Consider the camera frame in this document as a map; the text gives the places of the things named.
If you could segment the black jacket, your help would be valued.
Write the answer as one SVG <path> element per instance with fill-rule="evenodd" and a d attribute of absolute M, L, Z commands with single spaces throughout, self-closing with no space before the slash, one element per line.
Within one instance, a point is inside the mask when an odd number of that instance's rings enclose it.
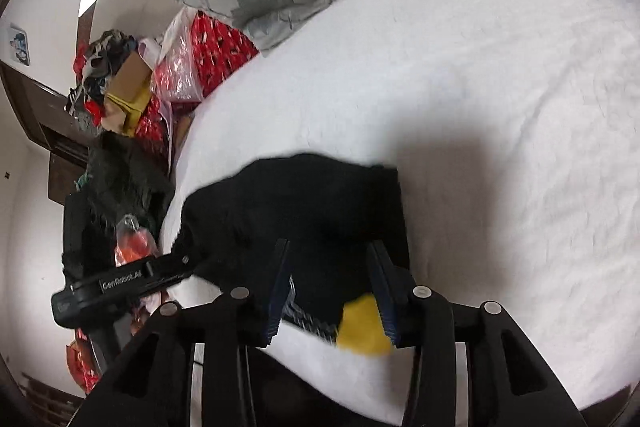
<path fill-rule="evenodd" d="M 105 131 L 89 147 L 85 182 L 65 199 L 63 274 L 68 285 L 115 266 L 116 228 L 131 215 L 157 239 L 175 187 L 133 139 Z"/>

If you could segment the black pants with yellow patch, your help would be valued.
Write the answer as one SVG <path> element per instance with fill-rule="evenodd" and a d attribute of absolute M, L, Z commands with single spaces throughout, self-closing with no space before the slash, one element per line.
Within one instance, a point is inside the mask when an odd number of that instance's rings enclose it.
<path fill-rule="evenodd" d="M 372 291 L 370 245 L 410 267 L 397 169 L 317 154 L 256 160 L 186 198 L 170 250 L 231 291 L 268 277 L 281 239 L 291 265 L 285 321 L 336 343 L 347 303 Z"/>

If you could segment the cardboard box pile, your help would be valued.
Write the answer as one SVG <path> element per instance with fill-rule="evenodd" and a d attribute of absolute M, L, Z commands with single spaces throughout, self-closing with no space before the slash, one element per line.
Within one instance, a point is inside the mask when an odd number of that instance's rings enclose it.
<path fill-rule="evenodd" d="M 136 51 L 131 52 L 105 92 L 101 127 L 132 138 L 148 106 L 151 69 Z"/>

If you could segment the clear plastic bag red contents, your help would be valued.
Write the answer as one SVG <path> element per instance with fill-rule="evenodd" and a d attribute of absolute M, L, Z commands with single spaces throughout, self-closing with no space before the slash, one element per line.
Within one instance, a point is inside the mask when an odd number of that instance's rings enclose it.
<path fill-rule="evenodd" d="M 191 37 L 195 15 L 196 9 L 184 6 L 164 33 L 151 80 L 152 92 L 160 101 L 200 103 L 204 100 Z"/>

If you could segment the pile of clothes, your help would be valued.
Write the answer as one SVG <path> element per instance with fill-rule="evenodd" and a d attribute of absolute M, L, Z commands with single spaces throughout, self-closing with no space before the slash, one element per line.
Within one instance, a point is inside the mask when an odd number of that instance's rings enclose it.
<path fill-rule="evenodd" d="M 68 91 L 64 110 L 81 132 L 99 133 L 108 85 L 137 46 L 134 36 L 111 29 L 78 48 L 73 64 L 76 86 Z"/>

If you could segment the white quilted bedspread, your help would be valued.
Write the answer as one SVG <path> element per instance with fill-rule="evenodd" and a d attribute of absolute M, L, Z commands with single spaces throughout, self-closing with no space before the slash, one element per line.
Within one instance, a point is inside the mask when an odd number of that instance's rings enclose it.
<path fill-rule="evenodd" d="M 578 407 L 639 379 L 639 0 L 338 0 L 196 112 L 190 193 L 262 157 L 398 169 L 416 280 L 501 303 Z"/>

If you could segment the orange item in plastic bag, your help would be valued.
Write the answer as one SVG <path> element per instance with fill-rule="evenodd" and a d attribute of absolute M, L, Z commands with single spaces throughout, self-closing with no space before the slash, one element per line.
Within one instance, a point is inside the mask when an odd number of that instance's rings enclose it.
<path fill-rule="evenodd" d="M 126 215 L 116 227 L 116 247 L 114 258 L 116 267 L 128 265 L 146 257 L 158 257 L 155 239 L 151 232 L 143 228 L 133 215 Z"/>

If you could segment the red patterned blanket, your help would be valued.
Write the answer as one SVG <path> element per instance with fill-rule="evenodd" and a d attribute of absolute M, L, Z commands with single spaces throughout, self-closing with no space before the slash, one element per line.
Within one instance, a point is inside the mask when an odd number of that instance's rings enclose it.
<path fill-rule="evenodd" d="M 191 37 L 204 98 L 262 52 L 241 31 L 220 20 L 215 20 L 200 10 L 196 10 Z M 151 100 L 134 132 L 134 139 L 142 146 L 145 153 L 153 158 L 166 158 L 172 132 L 166 116 L 162 113 L 163 110 L 167 109 L 171 115 L 176 115 L 196 104 L 198 103 L 167 103 L 160 101 L 152 93 Z"/>

